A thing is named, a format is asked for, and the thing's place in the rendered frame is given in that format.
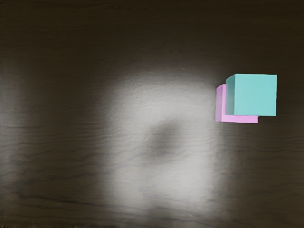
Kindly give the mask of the pink cube block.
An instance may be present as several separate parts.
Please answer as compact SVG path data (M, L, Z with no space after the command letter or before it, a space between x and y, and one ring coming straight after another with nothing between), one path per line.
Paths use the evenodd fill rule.
M226 114L226 85L216 89L215 121L224 123L257 124L258 116L227 115Z

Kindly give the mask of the teal cube block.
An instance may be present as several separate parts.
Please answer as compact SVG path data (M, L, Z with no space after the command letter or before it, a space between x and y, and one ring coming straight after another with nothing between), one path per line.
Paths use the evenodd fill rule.
M226 79L226 114L276 116L277 75L234 74Z

